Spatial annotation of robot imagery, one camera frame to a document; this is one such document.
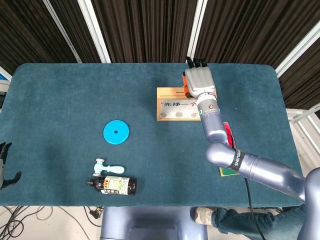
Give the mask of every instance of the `bottle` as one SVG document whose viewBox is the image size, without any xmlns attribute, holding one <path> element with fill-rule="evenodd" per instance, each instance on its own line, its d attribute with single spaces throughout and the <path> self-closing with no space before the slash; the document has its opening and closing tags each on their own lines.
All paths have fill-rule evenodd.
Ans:
<svg viewBox="0 0 320 240">
<path fill-rule="evenodd" d="M 102 194 L 135 195 L 137 191 L 137 180 L 131 177 L 98 176 L 87 184 Z"/>
</svg>

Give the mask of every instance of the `table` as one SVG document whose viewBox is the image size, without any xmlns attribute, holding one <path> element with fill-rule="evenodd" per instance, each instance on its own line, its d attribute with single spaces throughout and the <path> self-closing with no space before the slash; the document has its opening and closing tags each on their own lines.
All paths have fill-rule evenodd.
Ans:
<svg viewBox="0 0 320 240">
<path fill-rule="evenodd" d="M 239 149 L 301 173 L 279 81 L 267 65 L 208 64 L 222 118 Z M 201 122 L 157 122 L 157 87 L 182 86 L 184 63 L 27 63 L 14 73 L 0 113 L 0 141 L 12 142 L 5 169 L 20 181 L 0 192 L 1 205 L 248 206 L 244 179 L 220 177 L 205 159 Z M 111 120 L 130 136 L 104 140 Z M 135 196 L 87 186 L 96 158 L 126 168 Z M 300 202 L 249 182 L 255 207 Z"/>
</svg>

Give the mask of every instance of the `jeans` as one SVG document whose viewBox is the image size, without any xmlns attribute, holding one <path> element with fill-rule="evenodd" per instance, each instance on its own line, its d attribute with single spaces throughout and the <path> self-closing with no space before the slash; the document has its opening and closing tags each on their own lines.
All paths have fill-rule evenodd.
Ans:
<svg viewBox="0 0 320 240">
<path fill-rule="evenodd" d="M 296 240 L 305 221 L 305 205 L 273 215 L 254 213 L 254 217 L 266 240 Z M 261 236 L 250 212 L 237 213 L 235 210 L 218 208 L 212 214 L 212 224 L 223 234 L 242 234 L 251 240 L 261 240 Z"/>
</svg>

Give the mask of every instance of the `shoe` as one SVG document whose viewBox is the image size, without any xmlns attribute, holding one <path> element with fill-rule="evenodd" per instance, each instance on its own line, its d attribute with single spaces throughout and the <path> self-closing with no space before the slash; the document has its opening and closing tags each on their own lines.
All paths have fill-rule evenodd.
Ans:
<svg viewBox="0 0 320 240">
<path fill-rule="evenodd" d="M 197 207 L 194 214 L 194 221 L 197 224 L 212 226 L 212 214 L 214 212 L 214 209 L 210 209 L 208 207 Z"/>
</svg>

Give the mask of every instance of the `person's leg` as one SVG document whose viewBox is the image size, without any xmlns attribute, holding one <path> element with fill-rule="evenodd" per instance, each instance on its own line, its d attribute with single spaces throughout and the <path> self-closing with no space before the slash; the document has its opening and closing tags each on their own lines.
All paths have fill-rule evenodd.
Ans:
<svg viewBox="0 0 320 240">
<path fill-rule="evenodd" d="M 278 215 L 254 213 L 254 217 L 267 240 L 295 240 L 305 220 L 305 206 L 294 207 Z M 221 233 L 242 234 L 251 240 L 261 240 L 250 212 L 237 213 L 234 209 L 212 210 L 198 207 L 195 222 L 218 228 Z"/>
</svg>

